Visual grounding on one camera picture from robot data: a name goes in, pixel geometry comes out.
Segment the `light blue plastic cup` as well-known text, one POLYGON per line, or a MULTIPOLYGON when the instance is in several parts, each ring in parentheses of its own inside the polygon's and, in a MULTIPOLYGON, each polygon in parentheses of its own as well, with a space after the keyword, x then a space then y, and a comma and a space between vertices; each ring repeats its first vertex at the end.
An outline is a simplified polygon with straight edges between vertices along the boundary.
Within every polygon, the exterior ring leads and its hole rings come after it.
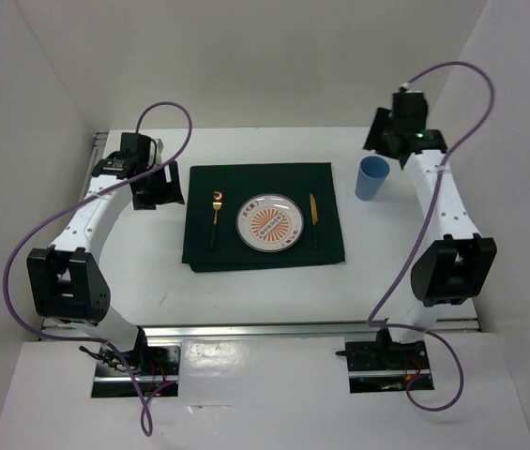
POLYGON ((358 166, 355 195, 361 201, 372 200, 389 173, 389 164, 382 157, 364 157, 358 166))

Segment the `gold fork black handle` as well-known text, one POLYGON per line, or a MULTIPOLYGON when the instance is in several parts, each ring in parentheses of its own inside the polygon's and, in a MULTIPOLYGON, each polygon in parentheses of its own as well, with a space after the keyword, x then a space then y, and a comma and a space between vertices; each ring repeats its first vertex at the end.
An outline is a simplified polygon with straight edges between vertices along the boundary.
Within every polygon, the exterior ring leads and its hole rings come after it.
POLYGON ((209 249, 213 250, 216 246, 216 239, 217 239, 217 228, 218 228, 218 217, 219 217, 219 211, 223 204, 223 193, 221 191, 215 191, 213 193, 213 199, 212 199, 212 208, 213 208, 213 222, 212 222, 212 228, 211 228, 211 235, 210 235, 210 241, 209 241, 209 249))

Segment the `dark green cloth napkin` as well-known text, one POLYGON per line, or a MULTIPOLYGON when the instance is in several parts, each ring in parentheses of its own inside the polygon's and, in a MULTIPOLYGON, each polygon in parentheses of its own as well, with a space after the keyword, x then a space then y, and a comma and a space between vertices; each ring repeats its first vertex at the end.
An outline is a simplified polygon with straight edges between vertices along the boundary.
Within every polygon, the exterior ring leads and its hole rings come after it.
POLYGON ((189 265, 193 272, 288 268, 344 261, 341 221, 329 162, 202 165, 189 169, 182 263, 189 265), (223 193, 223 204, 216 246, 210 250, 215 191, 223 193), (318 211, 318 250, 312 242, 310 193, 315 196, 318 211), (239 208, 262 194, 288 197, 303 214, 303 233, 289 249, 263 253, 249 248, 237 234, 235 221, 239 208))

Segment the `gold knife black handle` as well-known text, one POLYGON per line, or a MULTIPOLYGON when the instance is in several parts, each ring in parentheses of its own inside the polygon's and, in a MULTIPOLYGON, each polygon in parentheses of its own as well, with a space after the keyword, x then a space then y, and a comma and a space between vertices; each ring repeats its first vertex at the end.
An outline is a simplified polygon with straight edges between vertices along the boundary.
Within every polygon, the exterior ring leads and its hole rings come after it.
POLYGON ((316 199, 313 193, 310 193, 310 217, 312 226, 312 242, 315 250, 319 249, 319 237, 318 237, 318 211, 316 199))

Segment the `orange patterned plate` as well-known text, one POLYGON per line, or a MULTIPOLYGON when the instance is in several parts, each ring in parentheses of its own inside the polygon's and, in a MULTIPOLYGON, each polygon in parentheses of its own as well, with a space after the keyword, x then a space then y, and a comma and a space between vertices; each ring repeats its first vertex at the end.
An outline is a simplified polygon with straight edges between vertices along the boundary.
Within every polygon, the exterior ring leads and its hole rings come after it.
POLYGON ((298 205, 279 194, 262 194, 247 200, 235 221, 241 241, 263 253, 289 249, 300 239, 304 226, 298 205))

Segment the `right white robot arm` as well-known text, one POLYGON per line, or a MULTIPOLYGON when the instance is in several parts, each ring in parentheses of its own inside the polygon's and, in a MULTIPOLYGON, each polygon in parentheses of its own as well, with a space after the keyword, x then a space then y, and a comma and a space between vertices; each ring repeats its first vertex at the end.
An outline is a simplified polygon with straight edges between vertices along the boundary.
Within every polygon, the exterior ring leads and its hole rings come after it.
POLYGON ((405 344, 451 308, 478 296, 497 253, 495 241, 481 235, 466 212, 447 161, 442 133, 427 127, 428 102, 420 91, 401 88, 390 108, 377 110, 364 147, 395 159, 411 181, 424 214, 423 232, 403 274, 409 278, 409 306, 390 318, 389 336, 377 340, 378 364, 393 368, 406 355, 405 344))

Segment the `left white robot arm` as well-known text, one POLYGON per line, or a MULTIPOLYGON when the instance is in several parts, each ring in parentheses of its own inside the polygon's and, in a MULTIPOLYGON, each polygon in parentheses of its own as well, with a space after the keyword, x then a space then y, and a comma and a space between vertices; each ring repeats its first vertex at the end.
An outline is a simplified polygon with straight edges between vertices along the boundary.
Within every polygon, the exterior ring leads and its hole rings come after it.
POLYGON ((48 247, 32 249, 26 259, 37 314, 113 344, 117 364, 129 374, 146 370, 151 353, 144 330, 112 306, 99 260, 128 205, 153 210, 183 203, 178 166, 163 164, 163 150, 160 139, 122 133, 118 150, 94 166, 85 204, 48 247))

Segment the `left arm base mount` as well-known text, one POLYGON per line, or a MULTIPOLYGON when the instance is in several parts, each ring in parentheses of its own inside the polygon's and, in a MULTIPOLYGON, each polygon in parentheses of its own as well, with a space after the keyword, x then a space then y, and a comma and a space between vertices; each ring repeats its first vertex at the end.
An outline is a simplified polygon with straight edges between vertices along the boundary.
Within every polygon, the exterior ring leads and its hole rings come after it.
MULTIPOLYGON (((136 396, 131 377, 112 351, 104 346, 98 352, 84 346, 79 350, 97 363, 91 398, 132 398, 136 396)), ((152 357, 141 366, 129 359, 136 382, 145 397, 174 398, 178 396, 178 375, 181 347, 166 345, 151 347, 152 357)))

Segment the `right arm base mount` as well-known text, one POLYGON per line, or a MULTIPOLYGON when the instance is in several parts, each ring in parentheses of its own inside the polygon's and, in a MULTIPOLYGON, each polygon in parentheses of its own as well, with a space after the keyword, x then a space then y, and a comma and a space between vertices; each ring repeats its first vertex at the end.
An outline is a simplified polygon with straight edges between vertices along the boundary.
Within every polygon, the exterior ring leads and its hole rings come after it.
POLYGON ((348 341, 336 351, 345 360, 351 394, 434 389, 427 348, 423 340, 401 344, 387 330, 376 333, 375 340, 348 341))

